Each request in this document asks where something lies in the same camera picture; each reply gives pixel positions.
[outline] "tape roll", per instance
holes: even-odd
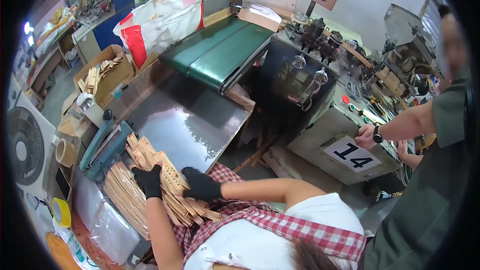
[[[72,216],[67,201],[55,197],[52,200],[52,206],[55,222],[61,227],[70,227],[72,225]]]

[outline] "red and white plastic bag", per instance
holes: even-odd
[[[113,28],[140,69],[152,54],[160,54],[203,27],[202,0],[150,0],[132,10]]]

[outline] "printed number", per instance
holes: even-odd
[[[371,159],[371,158],[359,158],[359,159],[350,159],[350,161],[355,164],[355,166],[353,166],[353,168],[362,168],[363,165],[365,164],[368,164],[370,162],[373,162],[374,159]]]
[[[351,154],[352,152],[358,149],[358,147],[353,145],[352,143],[347,143],[347,146],[349,147],[347,150],[343,152],[334,151],[333,153],[338,155],[340,158],[346,160],[347,158],[345,156]],[[355,164],[353,168],[362,168],[363,165],[373,162],[374,160],[372,158],[357,158],[357,159],[350,159],[350,161],[353,164]]]
[[[349,155],[351,154],[352,152],[356,151],[358,149],[357,146],[353,145],[352,143],[348,143],[347,144],[348,148],[347,150],[345,150],[344,152],[341,152],[341,153],[338,153],[338,151],[334,151],[333,153],[338,155],[339,157],[341,157],[342,159],[346,160],[347,158],[345,157],[346,155]]]

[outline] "black glove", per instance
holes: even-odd
[[[204,201],[223,198],[220,192],[222,183],[214,181],[208,175],[192,167],[185,167],[181,172],[187,178],[190,185],[189,190],[183,191],[183,197],[192,197]]]
[[[162,190],[160,189],[160,172],[162,167],[154,165],[152,171],[144,171],[133,167],[131,171],[147,199],[151,197],[162,199]]]

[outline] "number 14 sign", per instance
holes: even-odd
[[[362,172],[381,163],[367,149],[356,146],[348,135],[323,151],[355,172]]]

